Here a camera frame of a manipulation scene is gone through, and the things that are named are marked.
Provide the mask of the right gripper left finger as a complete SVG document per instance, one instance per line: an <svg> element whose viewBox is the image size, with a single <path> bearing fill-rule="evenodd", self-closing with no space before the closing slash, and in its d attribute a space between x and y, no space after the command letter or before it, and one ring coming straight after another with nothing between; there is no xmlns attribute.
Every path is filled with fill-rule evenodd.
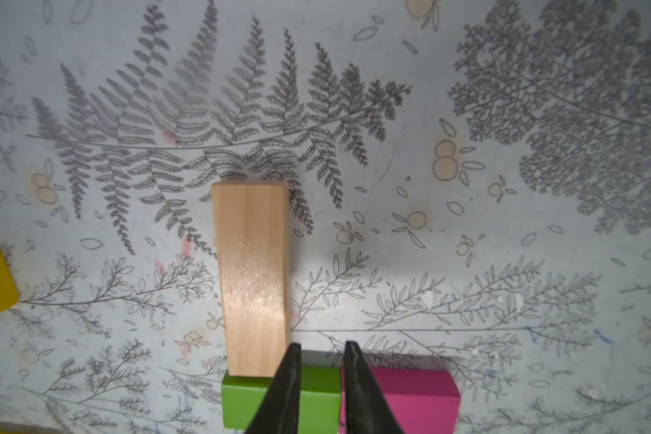
<svg viewBox="0 0 651 434"><path fill-rule="evenodd" d="M301 345L292 343L245 433L297 434L301 380Z"/></svg>

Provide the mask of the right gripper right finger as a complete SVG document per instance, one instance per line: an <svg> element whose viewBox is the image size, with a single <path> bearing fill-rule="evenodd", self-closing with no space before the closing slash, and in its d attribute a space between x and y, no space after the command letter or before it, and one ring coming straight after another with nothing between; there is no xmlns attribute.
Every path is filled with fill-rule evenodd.
<svg viewBox="0 0 651 434"><path fill-rule="evenodd" d="M349 434L403 434L355 341L345 343L345 425Z"/></svg>

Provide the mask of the green block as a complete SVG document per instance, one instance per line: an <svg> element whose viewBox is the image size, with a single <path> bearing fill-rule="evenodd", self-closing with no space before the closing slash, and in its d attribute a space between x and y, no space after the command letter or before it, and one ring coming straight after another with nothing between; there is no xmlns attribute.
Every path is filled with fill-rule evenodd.
<svg viewBox="0 0 651 434"><path fill-rule="evenodd" d="M246 430L270 384L269 378L226 374L222 379L224 427L229 430ZM298 432L338 433L341 404L341 372L336 368L304 365Z"/></svg>

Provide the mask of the natural wood block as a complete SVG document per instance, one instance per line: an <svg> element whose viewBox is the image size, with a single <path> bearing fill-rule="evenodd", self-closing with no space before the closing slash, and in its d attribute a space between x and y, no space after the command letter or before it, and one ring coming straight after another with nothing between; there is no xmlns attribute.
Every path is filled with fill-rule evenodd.
<svg viewBox="0 0 651 434"><path fill-rule="evenodd" d="M271 377L291 341L288 185L230 180L212 194L228 371Z"/></svg>

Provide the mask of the magenta block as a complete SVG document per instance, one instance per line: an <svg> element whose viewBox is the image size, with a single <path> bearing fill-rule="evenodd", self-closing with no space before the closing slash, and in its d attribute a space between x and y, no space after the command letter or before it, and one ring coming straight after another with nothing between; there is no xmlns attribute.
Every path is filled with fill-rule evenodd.
<svg viewBox="0 0 651 434"><path fill-rule="evenodd" d="M372 370L403 433L454 432L461 396L449 372L389 368ZM341 406L340 431L347 433L344 367L342 385L344 403Z"/></svg>

